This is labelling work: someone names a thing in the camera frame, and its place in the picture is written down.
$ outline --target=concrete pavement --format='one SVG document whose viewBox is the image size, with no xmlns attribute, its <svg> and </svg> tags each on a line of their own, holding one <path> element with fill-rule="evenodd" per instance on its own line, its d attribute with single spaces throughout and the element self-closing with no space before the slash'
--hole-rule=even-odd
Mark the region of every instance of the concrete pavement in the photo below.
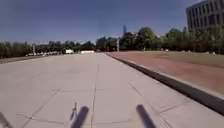
<svg viewBox="0 0 224 128">
<path fill-rule="evenodd" d="M 15 128 L 66 128 L 77 103 L 84 128 L 222 128 L 223 116 L 104 54 L 54 56 L 0 65 L 0 112 Z"/>
</svg>

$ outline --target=grass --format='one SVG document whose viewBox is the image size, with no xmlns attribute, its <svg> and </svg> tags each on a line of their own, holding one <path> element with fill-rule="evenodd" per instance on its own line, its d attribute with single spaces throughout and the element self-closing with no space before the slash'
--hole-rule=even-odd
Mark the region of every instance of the grass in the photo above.
<svg viewBox="0 0 224 128">
<path fill-rule="evenodd" d="M 224 68 L 224 55 L 165 51 L 148 51 L 144 52 L 144 54 L 150 57 L 173 59 L 178 61 Z"/>
</svg>

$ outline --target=tree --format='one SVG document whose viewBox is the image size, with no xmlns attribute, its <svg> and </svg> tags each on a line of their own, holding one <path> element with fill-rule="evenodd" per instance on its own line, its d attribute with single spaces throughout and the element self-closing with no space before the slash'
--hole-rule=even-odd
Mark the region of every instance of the tree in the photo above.
<svg viewBox="0 0 224 128">
<path fill-rule="evenodd" d="M 57 41 L 55 42 L 55 45 L 54 45 L 54 51 L 57 51 L 57 52 L 62 52 L 63 50 L 63 47 L 61 45 L 61 42 L 60 41 Z"/>
<path fill-rule="evenodd" d="M 153 43 L 154 33 L 151 28 L 144 27 L 141 28 L 138 32 L 136 39 L 136 47 L 139 50 L 149 49 Z"/>
<path fill-rule="evenodd" d="M 136 44 L 135 44 L 136 35 L 127 32 L 124 34 L 124 36 L 120 39 L 120 49 L 121 50 L 136 50 Z"/>
<path fill-rule="evenodd" d="M 81 51 L 81 44 L 79 42 L 75 43 L 73 50 L 75 52 Z"/>
<path fill-rule="evenodd" d="M 0 58 L 20 57 L 31 52 L 31 46 L 27 43 L 20 42 L 1 42 L 0 43 Z"/>
<path fill-rule="evenodd" d="M 182 32 L 178 29 L 172 28 L 168 33 L 166 33 L 165 40 L 169 45 L 168 49 L 170 50 L 182 50 L 181 41 L 182 41 Z"/>
<path fill-rule="evenodd" d="M 117 38 L 109 37 L 106 41 L 106 51 L 113 52 L 117 49 Z"/>
<path fill-rule="evenodd" d="M 197 30 L 190 33 L 189 42 L 194 52 L 211 52 L 213 36 L 209 31 Z"/>
<path fill-rule="evenodd" d="M 101 37 L 96 40 L 96 49 L 99 51 L 106 51 L 106 43 L 107 39 L 106 37 Z"/>
<path fill-rule="evenodd" d="M 182 32 L 182 42 L 180 44 L 181 50 L 189 50 L 189 33 L 186 27 L 184 27 L 183 32 Z"/>
<path fill-rule="evenodd" d="M 153 42 L 151 44 L 151 49 L 152 50 L 158 50 L 162 47 L 162 39 L 158 36 L 155 36 L 153 38 Z"/>
<path fill-rule="evenodd" d="M 216 26 L 213 28 L 211 35 L 213 36 L 213 51 L 221 54 L 223 49 L 223 27 Z"/>
<path fill-rule="evenodd" d="M 48 45 L 47 44 L 36 45 L 36 52 L 37 53 L 48 52 Z"/>
<path fill-rule="evenodd" d="M 91 41 L 82 44 L 82 50 L 95 50 L 95 45 Z"/>
<path fill-rule="evenodd" d="M 73 49 L 75 47 L 75 43 L 73 41 L 65 41 L 65 49 Z"/>
</svg>

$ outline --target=green tree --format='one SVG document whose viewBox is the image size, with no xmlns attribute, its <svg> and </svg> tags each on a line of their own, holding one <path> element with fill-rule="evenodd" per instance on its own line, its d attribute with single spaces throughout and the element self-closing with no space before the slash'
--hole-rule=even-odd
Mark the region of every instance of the green tree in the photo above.
<svg viewBox="0 0 224 128">
<path fill-rule="evenodd" d="M 79 42 L 75 43 L 73 50 L 75 52 L 81 51 L 81 44 Z"/>
<path fill-rule="evenodd" d="M 91 41 L 82 44 L 82 50 L 95 50 L 95 45 Z"/>
<path fill-rule="evenodd" d="M 101 37 L 101 38 L 97 39 L 96 40 L 96 49 L 99 51 L 105 51 L 106 43 L 107 43 L 106 37 Z"/>
<path fill-rule="evenodd" d="M 135 39 L 136 39 L 135 34 L 131 32 L 126 32 L 119 41 L 120 49 L 121 50 L 136 50 Z"/>
<path fill-rule="evenodd" d="M 36 45 L 35 47 L 36 52 L 37 53 L 41 53 L 41 52 L 48 52 L 48 45 L 47 44 L 39 44 Z"/>
<path fill-rule="evenodd" d="M 216 53 L 221 54 L 223 49 L 223 36 L 224 36 L 224 29 L 223 27 L 216 26 L 213 28 L 211 33 L 213 36 L 213 51 Z"/>
<path fill-rule="evenodd" d="M 164 41 L 168 43 L 168 49 L 176 51 L 182 50 L 182 32 L 178 29 L 172 28 L 168 33 L 166 33 L 166 38 Z"/>
<path fill-rule="evenodd" d="M 151 49 L 158 50 L 161 49 L 161 47 L 162 47 L 162 39 L 158 36 L 154 36 L 153 42 L 151 44 Z"/>
<path fill-rule="evenodd" d="M 1 42 L 0 43 L 0 58 L 20 57 L 30 53 L 31 46 L 27 43 L 20 42 Z"/>
<path fill-rule="evenodd" d="M 151 28 L 144 27 L 141 28 L 138 32 L 136 39 L 136 47 L 139 50 L 149 49 L 152 46 L 154 40 L 154 33 Z"/>
<path fill-rule="evenodd" d="M 108 52 L 116 51 L 117 49 L 117 38 L 108 37 L 106 41 L 106 49 Z"/>
<path fill-rule="evenodd" d="M 62 47 L 61 42 L 60 41 L 55 42 L 55 44 L 54 44 L 54 51 L 57 51 L 57 52 L 61 53 L 62 50 L 63 50 L 63 47 Z"/>
<path fill-rule="evenodd" d="M 184 27 L 182 32 L 182 41 L 181 41 L 181 50 L 188 51 L 189 50 L 189 32 L 186 27 Z"/>
</svg>

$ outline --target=white structure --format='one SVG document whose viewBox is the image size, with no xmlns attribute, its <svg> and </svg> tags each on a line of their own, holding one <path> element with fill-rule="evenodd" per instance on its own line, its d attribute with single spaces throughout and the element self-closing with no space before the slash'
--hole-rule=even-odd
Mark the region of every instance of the white structure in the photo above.
<svg viewBox="0 0 224 128">
<path fill-rule="evenodd" d="M 95 53 L 93 50 L 89 50 L 89 51 L 81 51 L 81 54 L 88 54 L 88 53 Z"/>
<path fill-rule="evenodd" d="M 73 50 L 71 50 L 71 49 L 66 49 L 66 50 L 65 50 L 65 53 L 66 53 L 66 54 L 73 54 L 73 53 L 74 53 L 74 51 L 73 51 Z"/>
</svg>

